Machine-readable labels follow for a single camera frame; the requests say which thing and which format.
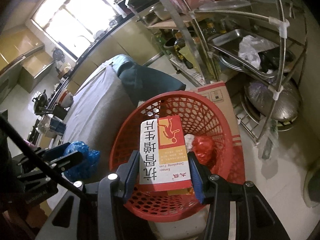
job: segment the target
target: white cloth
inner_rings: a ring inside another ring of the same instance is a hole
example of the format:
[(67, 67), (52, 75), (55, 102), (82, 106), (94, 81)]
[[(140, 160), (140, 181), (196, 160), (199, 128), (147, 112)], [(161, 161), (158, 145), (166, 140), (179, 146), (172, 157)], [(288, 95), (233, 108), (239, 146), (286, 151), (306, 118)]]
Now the white cloth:
[[(74, 96), (73, 105), (63, 121), (67, 128), (62, 140), (84, 141), (90, 149), (100, 151), (98, 170), (85, 183), (100, 181), (108, 174), (113, 142), (122, 123), (134, 109), (110, 65), (98, 67)], [(59, 192), (48, 199), (51, 209), (67, 191), (60, 185), (58, 189)]]

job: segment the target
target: stainless steel tray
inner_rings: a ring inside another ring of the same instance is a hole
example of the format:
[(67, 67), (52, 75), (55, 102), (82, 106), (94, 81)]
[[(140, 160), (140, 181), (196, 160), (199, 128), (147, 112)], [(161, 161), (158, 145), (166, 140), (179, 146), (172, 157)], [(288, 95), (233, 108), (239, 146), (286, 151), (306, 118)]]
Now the stainless steel tray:
[(277, 71), (273, 71), (273, 73), (270, 74), (264, 73), (238, 57), (239, 43), (242, 41), (243, 37), (247, 35), (251, 35), (255, 38), (265, 39), (246, 30), (236, 29), (218, 37), (216, 35), (210, 37), (208, 39), (208, 46), (223, 53), (223, 55), (220, 56), (220, 60), (229, 68), (246, 73), (254, 72), (263, 79), (275, 77)]

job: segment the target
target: metal shelf rack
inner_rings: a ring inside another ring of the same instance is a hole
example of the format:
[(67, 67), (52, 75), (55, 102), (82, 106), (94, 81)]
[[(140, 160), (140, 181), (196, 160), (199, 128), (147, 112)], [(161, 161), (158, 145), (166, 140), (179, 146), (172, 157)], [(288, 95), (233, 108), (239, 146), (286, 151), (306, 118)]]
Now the metal shelf rack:
[[(262, 21), (265, 21), (265, 22), (268, 22), (268, 23), (270, 22), (270, 17), (259, 15), (259, 14), (255, 14), (255, 13), (252, 13), (252, 12), (244, 12), (244, 11), (236, 11), (236, 10), (207, 10), (207, 11), (191, 10), (191, 8), (189, 7), (189, 5), (186, 2), (186, 0), (182, 0), (184, 2), (185, 6), (187, 7), (188, 11), (189, 11), (189, 16), (191, 17), (191, 25), (193, 26), (193, 28), (194, 28), (194, 30), (196, 32), (196, 35), (200, 38), (200, 41), (201, 41), (201, 49), (204, 52), (203, 53), (204, 57), (201, 58), (200, 53), (199, 53), (196, 45), (194, 44), (189, 31), (187, 30), (187, 27), (185, 25), (185, 21), (179, 15), (179, 13), (177, 12), (177, 10), (173, 6), (173, 4), (170, 2), (170, 0), (160, 0), (160, 1), (164, 5), (166, 10), (170, 12), (172, 20), (175, 23), (175, 26), (182, 33), (183, 38), (184, 38), (184, 40), (186, 42), (186, 45), (189, 47), (190, 51), (194, 55), (195, 60), (196, 60), (196, 64), (198, 65), (198, 69), (200, 70), (200, 74), (203, 77), (205, 84), (209, 84), (210, 83), (210, 79), (209, 79), (210, 73), (208, 71), (207, 66), (211, 67), (214, 70), (214, 79), (216, 81), (219, 81), (220, 78), (219, 78), (219, 75), (218, 75), (217, 68), (215, 67), (215, 63), (214, 63), (214, 61), (212, 59), (212, 52), (210, 51), (208, 43), (207, 43), (206, 39), (204, 38), (204, 35), (203, 35), (202, 31), (201, 31), (201, 28), (200, 28), (200, 26), (199, 26), (199, 24), (197, 22), (197, 17), (198, 17), (199, 14), (220, 13), (220, 14), (227, 14), (227, 15), (238, 15), (238, 16), (247, 17), (249, 19), (262, 20)], [(283, 5), (282, 5), (282, 1), (281, 0), (275, 0), (275, 1), (276, 1), (276, 8), (277, 8), (277, 12), (278, 12), (279, 23), (285, 23), (286, 19), (285, 19), (285, 16), (284, 16), (284, 9), (283, 9)], [(298, 82), (298, 84), (300, 84), (301, 76), (303, 74), (304, 67), (305, 67), (305, 64), (306, 64), (306, 54), (307, 54), (307, 47), (308, 47), (307, 25), (306, 25), (306, 20), (305, 20), (305, 34), (306, 34), (305, 44), (301, 44), (298, 41), (295, 41), (295, 40), (293, 40), (291, 38), (288, 38), (288, 40), (292, 42), (292, 44), (290, 46), (293, 46), (294, 44), (297, 44), (297, 45), (303, 47), (303, 51), (300, 54), (300, 56), (298, 57), (298, 59), (297, 59), (295, 65), (293, 66), (292, 70), (288, 73), (288, 75), (285, 78), (283, 78), (283, 77), (284, 77), (284, 63), (285, 63), (284, 59), (285, 59), (285, 51), (286, 51), (287, 39), (284, 38), (284, 37), (281, 37), (278, 32), (276, 32), (276, 31), (274, 31), (272, 29), (269, 29), (269, 28), (266, 28), (266, 27), (262, 27), (262, 28), (265, 28), (266, 30), (269, 30), (269, 31), (274, 32), (274, 33), (277, 33), (279, 35), (279, 38), (280, 38), (280, 42), (279, 42), (279, 45), (280, 45), (279, 69), (278, 69), (278, 71), (276, 73), (276, 85), (275, 86), (272, 86), (272, 85), (270, 85), (268, 83), (268, 81), (267, 81), (268, 76), (261, 75), (260, 71), (258, 71), (254, 67), (252, 67), (250, 64), (248, 64), (244, 60), (240, 59), (238, 56), (233, 55), (232, 53), (230, 53), (230, 52), (228, 52), (228, 51), (226, 51), (226, 50), (224, 50), (224, 49), (222, 49), (222, 48), (220, 48), (218, 46), (211, 45), (211, 47), (214, 50), (219, 51), (220, 53), (225, 53), (225, 54), (229, 55), (230, 57), (232, 57), (233, 59), (235, 59), (238, 62), (240, 62), (247, 69), (247, 74), (252, 76), (254, 79), (262, 82), (267, 87), (269, 87), (269, 89), (271, 91), (273, 91), (273, 93), (275, 95), (274, 98), (276, 98), (276, 96), (281, 93), (283, 86), (292, 78), (293, 73), (297, 69), (298, 63), (301, 60), (303, 60), (300, 79), (299, 79), (299, 82)], [(253, 141), (255, 143), (258, 143), (261, 140), (262, 136), (264, 135), (264, 133), (268, 129), (268, 121), (271, 119), (271, 115), (273, 113), (275, 105), (276, 105), (276, 99), (273, 99), (271, 108), (270, 108), (270, 110), (268, 112), (268, 115), (267, 115), (267, 118), (266, 118), (266, 122), (264, 123), (261, 132), (257, 136), (253, 133), (253, 129), (248, 128), (247, 123), (244, 123), (244, 121), (243, 121), (244, 119), (242, 119), (241, 117), (237, 116), (239, 122), (245, 127), (245, 129), (251, 135), (251, 137), (252, 137), (252, 139), (253, 139)]]

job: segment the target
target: teal cloth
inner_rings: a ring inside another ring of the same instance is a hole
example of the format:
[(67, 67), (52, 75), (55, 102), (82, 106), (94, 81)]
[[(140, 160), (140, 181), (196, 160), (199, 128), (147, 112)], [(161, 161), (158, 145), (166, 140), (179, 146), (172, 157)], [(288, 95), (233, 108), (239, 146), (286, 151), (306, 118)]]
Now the teal cloth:
[(185, 90), (186, 85), (178, 79), (153, 68), (138, 65), (127, 55), (117, 55), (108, 62), (120, 78), (122, 85), (135, 106), (170, 91)]

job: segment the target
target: red plastic basket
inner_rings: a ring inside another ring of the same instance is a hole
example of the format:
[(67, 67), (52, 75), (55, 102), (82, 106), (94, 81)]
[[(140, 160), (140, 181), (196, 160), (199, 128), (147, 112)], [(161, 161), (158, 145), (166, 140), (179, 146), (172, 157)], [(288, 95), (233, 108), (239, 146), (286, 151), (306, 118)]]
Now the red plastic basket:
[[(207, 98), (187, 91), (156, 96), (139, 106), (121, 126), (110, 155), (110, 170), (126, 163), (133, 150), (139, 149), (143, 121), (180, 115), (184, 134), (208, 135), (216, 145), (217, 162), (212, 173), (228, 178), (233, 160), (232, 137), (220, 109)], [(125, 204), (132, 213), (154, 222), (172, 222), (197, 213), (204, 206), (194, 195), (149, 196), (135, 187)]]

